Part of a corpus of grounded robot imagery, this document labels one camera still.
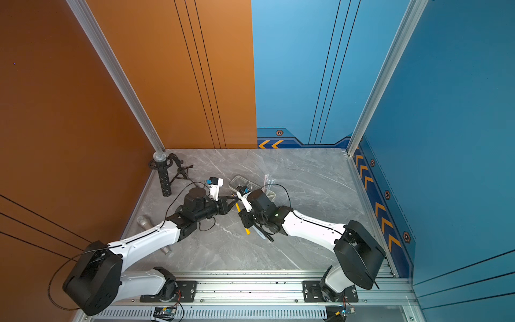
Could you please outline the grey white toothbrush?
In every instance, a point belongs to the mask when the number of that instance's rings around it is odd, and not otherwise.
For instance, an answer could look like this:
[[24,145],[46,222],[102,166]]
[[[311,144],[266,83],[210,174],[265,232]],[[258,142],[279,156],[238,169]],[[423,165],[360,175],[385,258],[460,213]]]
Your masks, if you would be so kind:
[[263,239],[266,240],[266,236],[257,227],[253,227],[253,230]]

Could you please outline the yellow toothbrush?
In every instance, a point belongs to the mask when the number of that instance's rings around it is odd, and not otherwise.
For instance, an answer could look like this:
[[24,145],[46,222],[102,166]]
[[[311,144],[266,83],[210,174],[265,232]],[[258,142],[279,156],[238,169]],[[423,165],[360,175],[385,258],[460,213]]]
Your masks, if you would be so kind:
[[238,216],[239,216],[239,218],[240,218],[240,220],[241,220],[241,222],[242,222],[242,224],[243,224],[243,226],[245,228],[245,233],[249,236],[251,234],[251,232],[250,232],[249,228],[246,226],[246,224],[244,223],[244,218],[242,217],[241,208],[240,208],[240,205],[239,205],[238,202],[236,203],[236,209],[237,209],[237,212],[238,212]]

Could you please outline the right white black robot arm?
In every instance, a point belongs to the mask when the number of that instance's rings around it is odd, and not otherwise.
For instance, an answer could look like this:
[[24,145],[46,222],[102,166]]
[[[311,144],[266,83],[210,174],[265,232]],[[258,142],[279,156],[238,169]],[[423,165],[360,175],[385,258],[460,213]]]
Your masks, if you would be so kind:
[[360,222],[334,224],[289,206],[278,207],[261,189],[240,187],[236,195],[244,205],[239,216],[245,228],[256,226],[268,238],[277,233],[299,237],[334,253],[338,264],[327,268],[319,282],[324,301],[343,300],[354,287],[371,290],[376,286],[386,252]]

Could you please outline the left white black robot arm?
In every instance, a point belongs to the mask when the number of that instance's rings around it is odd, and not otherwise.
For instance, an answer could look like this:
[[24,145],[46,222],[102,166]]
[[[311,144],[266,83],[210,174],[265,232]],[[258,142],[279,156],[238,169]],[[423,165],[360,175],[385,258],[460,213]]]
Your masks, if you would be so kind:
[[169,302],[176,299],[176,277],[162,266],[144,272],[129,267],[155,251],[184,240],[198,223],[225,215],[238,202],[236,196],[215,196],[214,190],[192,188],[184,203],[164,221],[124,240],[90,244],[63,283],[63,291],[87,315],[96,315],[111,303],[136,297]]

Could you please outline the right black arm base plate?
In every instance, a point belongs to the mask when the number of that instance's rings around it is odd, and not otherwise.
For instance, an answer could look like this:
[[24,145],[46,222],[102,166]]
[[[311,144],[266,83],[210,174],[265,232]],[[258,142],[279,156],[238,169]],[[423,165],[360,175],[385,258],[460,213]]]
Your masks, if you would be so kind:
[[358,303],[359,297],[355,285],[336,293],[329,287],[320,285],[318,280],[305,280],[302,282],[304,302],[306,303]]

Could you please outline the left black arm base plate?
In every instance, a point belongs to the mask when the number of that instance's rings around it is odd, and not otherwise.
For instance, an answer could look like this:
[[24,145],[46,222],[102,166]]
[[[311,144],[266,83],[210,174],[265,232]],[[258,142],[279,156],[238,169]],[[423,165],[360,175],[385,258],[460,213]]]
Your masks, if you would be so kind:
[[157,295],[142,295],[141,303],[192,303],[197,292],[197,281],[176,280],[166,282]]

